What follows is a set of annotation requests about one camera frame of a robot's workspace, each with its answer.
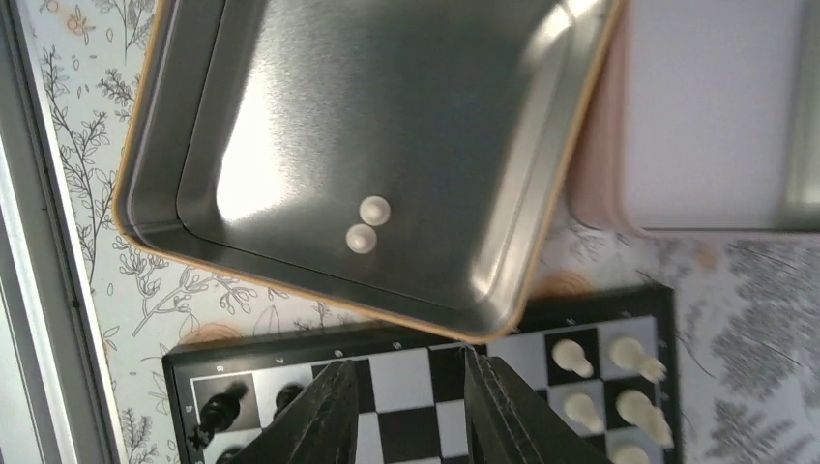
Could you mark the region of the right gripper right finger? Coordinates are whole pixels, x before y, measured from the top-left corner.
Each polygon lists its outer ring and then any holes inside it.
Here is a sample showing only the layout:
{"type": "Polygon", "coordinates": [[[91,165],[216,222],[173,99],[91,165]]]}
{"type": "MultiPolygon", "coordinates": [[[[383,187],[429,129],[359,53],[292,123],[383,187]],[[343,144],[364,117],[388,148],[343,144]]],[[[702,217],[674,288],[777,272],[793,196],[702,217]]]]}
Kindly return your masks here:
{"type": "Polygon", "coordinates": [[[501,358],[465,352],[464,408],[471,463],[606,463],[501,358]]]}

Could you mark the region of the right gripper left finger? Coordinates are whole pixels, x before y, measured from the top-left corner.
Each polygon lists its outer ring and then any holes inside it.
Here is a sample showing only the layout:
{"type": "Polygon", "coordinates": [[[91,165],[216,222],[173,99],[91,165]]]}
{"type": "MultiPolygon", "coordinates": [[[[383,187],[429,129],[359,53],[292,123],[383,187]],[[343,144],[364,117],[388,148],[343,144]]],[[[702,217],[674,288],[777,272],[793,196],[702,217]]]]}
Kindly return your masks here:
{"type": "Polygon", "coordinates": [[[358,382],[352,361],[331,362],[229,463],[353,463],[358,382]]]}

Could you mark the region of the white chess piece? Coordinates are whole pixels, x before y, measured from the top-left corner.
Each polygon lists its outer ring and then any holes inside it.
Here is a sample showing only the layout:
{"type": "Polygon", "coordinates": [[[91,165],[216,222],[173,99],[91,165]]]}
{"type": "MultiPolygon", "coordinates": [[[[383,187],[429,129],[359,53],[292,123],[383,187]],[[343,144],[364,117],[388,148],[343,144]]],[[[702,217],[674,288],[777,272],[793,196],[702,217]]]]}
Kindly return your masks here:
{"type": "Polygon", "coordinates": [[[638,373],[644,379],[658,383],[666,378],[666,366],[648,354],[640,341],[631,336],[620,336],[608,346],[609,359],[619,368],[638,373]]]}

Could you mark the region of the black chess pawn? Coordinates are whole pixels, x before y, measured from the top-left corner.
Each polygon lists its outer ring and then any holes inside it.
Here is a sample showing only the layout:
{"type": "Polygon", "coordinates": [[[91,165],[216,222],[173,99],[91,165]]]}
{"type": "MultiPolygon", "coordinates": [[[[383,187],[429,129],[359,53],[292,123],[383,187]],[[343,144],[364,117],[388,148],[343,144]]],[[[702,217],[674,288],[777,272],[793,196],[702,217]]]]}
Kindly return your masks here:
{"type": "Polygon", "coordinates": [[[305,389],[303,385],[291,383],[279,390],[275,397],[274,418],[283,412],[305,389]]]}
{"type": "Polygon", "coordinates": [[[241,400],[248,393],[245,383],[234,382],[212,396],[201,408],[200,422],[194,427],[188,441],[195,450],[207,448],[214,436],[229,428],[241,412],[241,400]]]}

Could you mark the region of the white pawn on board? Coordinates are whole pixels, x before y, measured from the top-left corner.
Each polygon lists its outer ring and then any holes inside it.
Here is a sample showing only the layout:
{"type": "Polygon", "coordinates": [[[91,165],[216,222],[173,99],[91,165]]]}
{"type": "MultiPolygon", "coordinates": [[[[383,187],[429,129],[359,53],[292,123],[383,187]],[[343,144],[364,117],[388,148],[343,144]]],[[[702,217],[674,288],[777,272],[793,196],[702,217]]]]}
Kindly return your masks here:
{"type": "Polygon", "coordinates": [[[561,369],[590,378],[595,369],[587,359],[584,348],[572,339],[561,339],[551,349],[552,360],[561,369]]]}
{"type": "Polygon", "coordinates": [[[563,410],[567,418],[584,426],[593,433],[601,433],[604,423],[598,414],[593,399],[586,393],[575,392],[566,397],[563,410]]]}

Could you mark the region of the black white chess board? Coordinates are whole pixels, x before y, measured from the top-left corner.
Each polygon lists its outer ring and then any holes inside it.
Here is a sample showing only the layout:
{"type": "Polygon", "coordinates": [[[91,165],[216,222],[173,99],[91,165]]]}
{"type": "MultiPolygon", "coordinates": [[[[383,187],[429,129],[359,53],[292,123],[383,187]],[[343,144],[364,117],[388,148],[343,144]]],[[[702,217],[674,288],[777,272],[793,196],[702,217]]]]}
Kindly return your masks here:
{"type": "MultiPolygon", "coordinates": [[[[532,302],[517,329],[478,347],[504,360],[569,427],[617,463],[680,463],[684,459],[675,348],[674,294],[665,286],[547,298],[532,302]],[[640,341],[667,369],[650,382],[608,357],[620,336],[640,341]],[[572,339],[595,372],[580,377],[556,365],[551,349],[572,339]],[[674,445],[662,447],[616,410],[626,390],[646,394],[669,423],[674,445]],[[604,430],[593,433],[567,418],[563,403],[575,392],[594,401],[604,430]]],[[[248,445],[274,420],[284,386],[306,387],[329,363],[352,361],[358,382],[360,463],[464,463],[465,352],[469,346],[397,326],[361,324],[198,342],[173,348],[162,359],[171,415],[184,463],[221,463],[248,445]],[[249,391],[233,424],[195,450],[188,437],[214,395],[234,382],[249,391]]]]}

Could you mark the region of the white piece on board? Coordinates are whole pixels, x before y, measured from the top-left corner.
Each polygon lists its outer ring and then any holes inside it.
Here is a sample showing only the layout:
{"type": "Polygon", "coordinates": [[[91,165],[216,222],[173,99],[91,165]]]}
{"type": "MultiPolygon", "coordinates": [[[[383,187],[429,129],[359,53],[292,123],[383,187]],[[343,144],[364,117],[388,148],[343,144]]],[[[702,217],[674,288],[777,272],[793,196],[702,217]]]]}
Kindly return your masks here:
{"type": "Polygon", "coordinates": [[[643,430],[657,444],[665,448],[674,445],[671,427],[663,411],[643,392],[621,392],[616,399],[616,410],[624,421],[643,430]]]}

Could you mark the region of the gold tin box with pieces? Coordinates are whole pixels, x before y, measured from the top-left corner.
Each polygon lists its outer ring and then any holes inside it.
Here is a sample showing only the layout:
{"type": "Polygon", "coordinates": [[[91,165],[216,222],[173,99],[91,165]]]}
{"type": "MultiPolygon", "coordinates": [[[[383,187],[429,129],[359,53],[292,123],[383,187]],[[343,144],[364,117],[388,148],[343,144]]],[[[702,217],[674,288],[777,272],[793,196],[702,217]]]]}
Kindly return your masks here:
{"type": "Polygon", "coordinates": [[[622,1],[161,1],[135,247],[482,343],[520,320],[622,1]],[[361,202],[391,205],[351,251],[361,202]]]}

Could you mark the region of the white pawn in tin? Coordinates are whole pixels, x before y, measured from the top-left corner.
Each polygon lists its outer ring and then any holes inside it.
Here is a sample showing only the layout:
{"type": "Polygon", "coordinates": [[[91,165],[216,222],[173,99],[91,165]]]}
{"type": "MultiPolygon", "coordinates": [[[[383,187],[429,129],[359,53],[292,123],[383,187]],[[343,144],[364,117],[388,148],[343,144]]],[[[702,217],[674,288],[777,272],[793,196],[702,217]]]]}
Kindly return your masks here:
{"type": "Polygon", "coordinates": [[[365,224],[378,227],[386,224],[390,220],[392,208],[385,198],[372,195],[361,202],[359,214],[365,224]]]}
{"type": "Polygon", "coordinates": [[[345,242],[351,251],[358,254],[367,254],[375,249],[377,234],[368,224],[358,223],[347,230],[345,242]]]}

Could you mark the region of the floral patterned table mat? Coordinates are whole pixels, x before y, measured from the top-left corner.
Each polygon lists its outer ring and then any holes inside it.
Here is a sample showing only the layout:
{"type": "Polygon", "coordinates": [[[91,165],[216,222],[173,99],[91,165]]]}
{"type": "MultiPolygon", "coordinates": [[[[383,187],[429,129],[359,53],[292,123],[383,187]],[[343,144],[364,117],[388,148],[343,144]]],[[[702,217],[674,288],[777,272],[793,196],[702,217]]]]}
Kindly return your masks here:
{"type": "MultiPolygon", "coordinates": [[[[130,463],[177,460],[161,357],[181,342],[354,324],[351,311],[130,246],[111,202],[151,1],[28,1],[48,136],[73,208],[130,463]]],[[[819,244],[652,241],[555,209],[540,285],[569,295],[655,280],[676,291],[685,459],[819,459],[819,244]]]]}

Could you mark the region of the aluminium front rail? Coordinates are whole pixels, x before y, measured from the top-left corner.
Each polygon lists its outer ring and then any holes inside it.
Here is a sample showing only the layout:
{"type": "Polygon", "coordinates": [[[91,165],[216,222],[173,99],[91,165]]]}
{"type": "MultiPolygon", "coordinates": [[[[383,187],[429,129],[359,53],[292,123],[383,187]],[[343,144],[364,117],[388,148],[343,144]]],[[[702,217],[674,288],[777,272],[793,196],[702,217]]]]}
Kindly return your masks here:
{"type": "Polygon", "coordinates": [[[122,437],[25,6],[1,5],[1,459],[119,463],[122,437]]]}

